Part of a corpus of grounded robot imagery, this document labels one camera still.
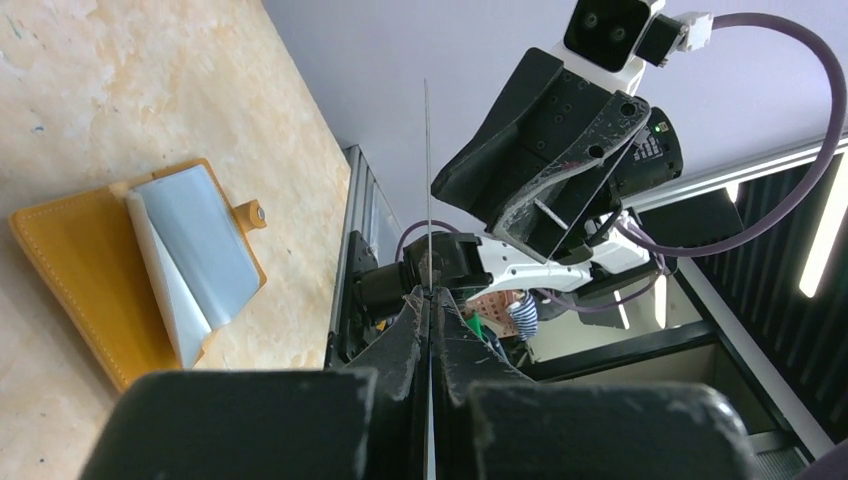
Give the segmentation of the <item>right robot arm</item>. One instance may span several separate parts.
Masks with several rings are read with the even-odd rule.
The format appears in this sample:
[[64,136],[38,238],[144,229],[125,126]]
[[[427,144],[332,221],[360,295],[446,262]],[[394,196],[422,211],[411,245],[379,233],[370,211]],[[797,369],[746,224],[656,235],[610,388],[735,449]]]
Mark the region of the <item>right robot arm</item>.
[[624,200],[678,178],[667,114],[608,91],[531,48],[471,140],[439,171],[432,196],[485,226],[406,246],[410,286],[433,281],[467,303],[504,290],[589,299],[659,273],[657,254],[624,235]]

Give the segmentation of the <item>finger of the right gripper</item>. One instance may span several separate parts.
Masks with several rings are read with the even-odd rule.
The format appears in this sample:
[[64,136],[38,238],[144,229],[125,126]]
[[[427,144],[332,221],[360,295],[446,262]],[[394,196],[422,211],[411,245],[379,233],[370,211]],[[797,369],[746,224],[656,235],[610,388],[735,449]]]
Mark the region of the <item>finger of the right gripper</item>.
[[505,155],[509,170],[490,193],[486,231],[540,262],[584,255],[590,204],[648,123],[650,104],[624,93],[602,94],[568,113],[533,113]]
[[471,140],[431,184],[436,199],[487,225],[582,134],[612,93],[538,49],[526,51]]

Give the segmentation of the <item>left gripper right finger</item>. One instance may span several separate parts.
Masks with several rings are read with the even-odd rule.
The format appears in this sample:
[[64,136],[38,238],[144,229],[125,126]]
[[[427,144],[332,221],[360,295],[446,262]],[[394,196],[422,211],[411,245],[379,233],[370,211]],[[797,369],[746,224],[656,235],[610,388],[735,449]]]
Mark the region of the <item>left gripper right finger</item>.
[[435,469],[440,479],[756,479],[739,415],[703,384],[542,384],[432,292]]

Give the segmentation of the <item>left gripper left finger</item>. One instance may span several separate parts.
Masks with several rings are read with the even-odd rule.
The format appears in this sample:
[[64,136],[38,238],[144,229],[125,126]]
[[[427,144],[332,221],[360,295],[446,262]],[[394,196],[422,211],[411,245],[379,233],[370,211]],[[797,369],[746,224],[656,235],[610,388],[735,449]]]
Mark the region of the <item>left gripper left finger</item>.
[[424,479],[430,294],[350,364],[162,371],[119,399],[85,479]]

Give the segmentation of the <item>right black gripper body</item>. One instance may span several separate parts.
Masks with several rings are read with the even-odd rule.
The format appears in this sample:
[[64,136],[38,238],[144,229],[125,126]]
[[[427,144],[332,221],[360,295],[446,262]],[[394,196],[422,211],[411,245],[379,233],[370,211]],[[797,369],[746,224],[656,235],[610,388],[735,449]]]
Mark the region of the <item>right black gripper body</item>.
[[664,110],[651,109],[647,125],[633,143],[615,152],[614,169],[604,162],[569,179],[554,206],[576,213],[570,231],[551,258],[561,264],[581,263],[607,241],[624,210],[622,200],[680,177],[683,156],[676,130]]

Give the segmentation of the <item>orange leather card holder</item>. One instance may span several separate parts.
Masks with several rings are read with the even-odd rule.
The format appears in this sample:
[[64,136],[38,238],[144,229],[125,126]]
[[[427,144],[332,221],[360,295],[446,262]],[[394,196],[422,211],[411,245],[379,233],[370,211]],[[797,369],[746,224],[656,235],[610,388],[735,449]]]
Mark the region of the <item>orange leather card holder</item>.
[[20,209],[9,224],[121,391],[195,366],[267,281],[248,240],[267,225],[261,204],[232,204],[203,158]]

